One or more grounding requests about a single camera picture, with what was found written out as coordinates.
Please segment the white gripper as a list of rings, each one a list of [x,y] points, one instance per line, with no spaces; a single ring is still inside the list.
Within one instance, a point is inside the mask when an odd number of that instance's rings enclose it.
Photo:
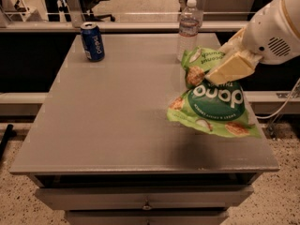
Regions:
[[[205,75],[205,79],[215,85],[252,75],[261,59],[266,65],[278,65],[293,59],[295,0],[273,0],[218,50],[225,57]]]

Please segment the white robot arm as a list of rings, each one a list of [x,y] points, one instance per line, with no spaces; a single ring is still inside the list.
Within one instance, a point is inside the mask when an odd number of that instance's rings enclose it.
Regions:
[[[219,51],[224,57],[205,79],[215,85],[252,75],[259,63],[279,65],[300,55],[300,0],[273,0]]]

